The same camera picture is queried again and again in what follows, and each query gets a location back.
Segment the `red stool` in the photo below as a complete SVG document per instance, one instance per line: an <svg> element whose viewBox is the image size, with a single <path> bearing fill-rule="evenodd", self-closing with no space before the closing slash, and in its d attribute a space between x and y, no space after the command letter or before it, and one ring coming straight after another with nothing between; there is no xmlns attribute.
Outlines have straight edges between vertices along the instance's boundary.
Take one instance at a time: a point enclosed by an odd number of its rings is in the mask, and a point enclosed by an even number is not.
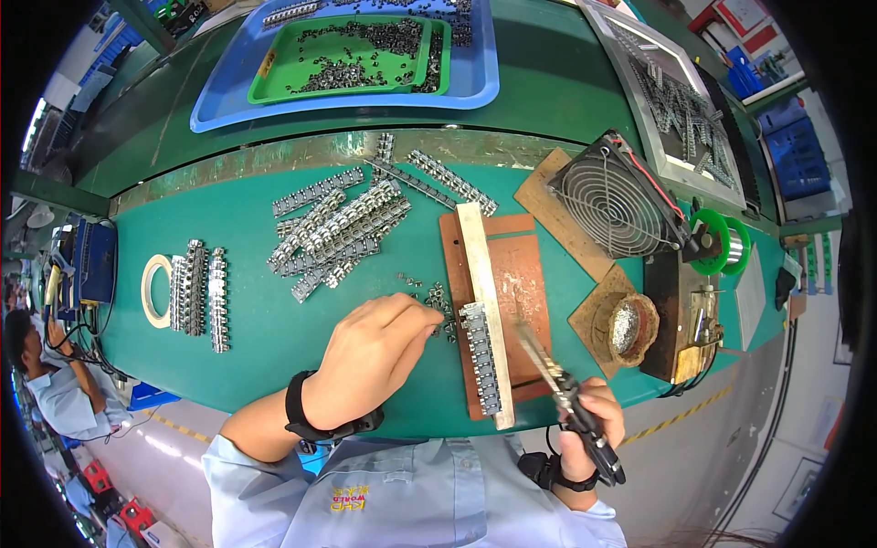
<svg viewBox="0 0 877 548"><path fill-rule="evenodd" d="M145 506L140 506L139 501L136 498L128 502L122 508L122 511L119 512L119 515L125 520L125 524L128 525L128 528L137 533L141 538L143 535L141 535L140 532L146 528L152 527L156 522L152 510Z"/></svg>
<svg viewBox="0 0 877 548"><path fill-rule="evenodd" d="M89 485L91 485L91 488L95 493L102 493L112 489L110 475L107 473L106 469L103 468L100 460L92 460L88 466L85 466L82 473L85 475L85 479L89 481Z"/></svg>

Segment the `masking tape roll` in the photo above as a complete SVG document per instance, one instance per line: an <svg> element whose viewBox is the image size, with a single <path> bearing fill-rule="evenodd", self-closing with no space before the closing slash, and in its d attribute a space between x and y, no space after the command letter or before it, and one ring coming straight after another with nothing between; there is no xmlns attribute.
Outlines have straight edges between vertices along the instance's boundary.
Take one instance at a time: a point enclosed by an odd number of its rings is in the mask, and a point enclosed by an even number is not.
<svg viewBox="0 0 877 548"><path fill-rule="evenodd" d="M146 313L146 319L149 320L149 323L153 327L163 329L170 327L170 306L168 306L164 316L159 316L159 313L155 311L155 305L153 305L152 290L153 277L160 268L164 268L165 274L168 275L168 284L170 284L170 261L164 255L153 255L146 263L146 268L143 269L143 278L140 279L140 301L143 302L143 311Z"/></svg>

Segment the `green workbench surface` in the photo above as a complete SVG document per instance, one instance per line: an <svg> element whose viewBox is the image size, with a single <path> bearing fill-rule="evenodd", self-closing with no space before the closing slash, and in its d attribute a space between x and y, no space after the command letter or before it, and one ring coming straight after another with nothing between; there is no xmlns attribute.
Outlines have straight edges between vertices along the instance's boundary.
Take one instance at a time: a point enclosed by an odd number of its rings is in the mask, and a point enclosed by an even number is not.
<svg viewBox="0 0 877 548"><path fill-rule="evenodd" d="M416 173L411 166L397 164ZM524 212L513 194L529 169L472 166L448 167L494 197L499 215ZM270 203L345 167L297 169L202 186L131 208L116 218L119 233L118 281L111 320L102 337L110 361L135 378L183 398L233 412L254 399L283 388L303 369L319 366L334 325L363 301L415 288L396 278L397 272L424 282L447 286L439 215L448 210L411 189L405 189L411 213L381 244L381 253L364 259L336 289L320 287L299 304L289 293L294 280L273 275L265 260L276 246L275 220ZM367 177L370 168L364 166ZM365 185L348 191L361 192ZM588 350L567 323L567 317L595 287L578 264L538 226L536 230L545 291L552 325L553 356L577 378L600 375ZM781 267L783 253L776 240L753 231L759 247L768 297ZM188 337L150 325L140 301L140 279L146 262L156 253L184 254L189 238L203 239L208 247L222 246L228 261L228 316L230 352L211 351L209 335ZM634 286L642 289L642 260L622 260ZM739 348L737 307L733 301L735 277L726 277L719 320L725 342ZM159 310L167 303L167 281L153 286ZM764 311L752 348L783 329L784 313ZM717 371L734 359L719 355ZM663 381L637 369L623 369L610 382L625 406L653 398L668 389ZM339 386L338 398L355 386ZM547 397L516 406L517 429L556 420ZM444 437L488 434L492 421L468 418L459 350L445 337L431 338L423 358L408 382L385 405L380 434L388 437Z"/></svg>
<svg viewBox="0 0 877 548"><path fill-rule="evenodd" d="M703 40L653 0L635 4L649 24L686 47L692 58L700 57L702 66L720 82L727 82L727 70ZM492 0L490 7L501 85L497 98L476 110L316 110L193 133L189 116L195 101L243 18L190 40L166 65L118 97L156 55L141 46L108 86L94 126L75 135L76 185L114 196L139 181L240 146L378 127L458 124L579 144L590 143L615 127L642 152L615 70L577 7L547 0ZM752 127L746 122L740 126L754 153L765 215L775 222L766 163Z"/></svg>

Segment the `red wire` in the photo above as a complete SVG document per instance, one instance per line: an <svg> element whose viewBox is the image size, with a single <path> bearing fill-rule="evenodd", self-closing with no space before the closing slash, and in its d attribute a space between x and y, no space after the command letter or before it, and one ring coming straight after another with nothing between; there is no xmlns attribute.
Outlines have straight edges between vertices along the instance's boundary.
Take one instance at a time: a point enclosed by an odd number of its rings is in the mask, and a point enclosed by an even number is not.
<svg viewBox="0 0 877 548"><path fill-rule="evenodd" d="M612 142L613 143L620 143L621 141L617 140L617 139L612 139ZM648 177L648 180L652 182L652 186L655 187L655 190L658 191L658 194L660 194L661 197L664 198L664 201L667 202L667 205L669 205L673 211L675 211L676 215L678 215L679 218L684 221L685 215L682 213L682 210L680 210L677 206L675 206L673 204L673 202L670 200L670 198L668 198L667 195L664 194L664 191L660 189L660 187L658 186L658 183L655 182L655 180L652 178L652 176L649 175L649 173L647 171L645 171L642 166L639 165L639 162L637 161L637 159L633 155L633 153L631 151L627 151L627 153L631 156L631 160L633 160L633 165L635 165L637 167L637 169L639 169L639 171L643 172L643 175Z"/></svg>

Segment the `printed logo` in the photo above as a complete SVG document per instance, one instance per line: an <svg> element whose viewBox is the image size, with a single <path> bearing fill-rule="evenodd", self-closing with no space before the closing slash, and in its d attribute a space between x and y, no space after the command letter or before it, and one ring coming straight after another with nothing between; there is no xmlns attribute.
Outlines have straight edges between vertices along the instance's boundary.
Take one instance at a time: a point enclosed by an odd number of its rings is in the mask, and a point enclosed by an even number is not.
<svg viewBox="0 0 877 548"><path fill-rule="evenodd" d="M330 508L336 512L341 510L362 510L366 507L368 485L358 485L352 488L334 488L333 491Z"/></svg>

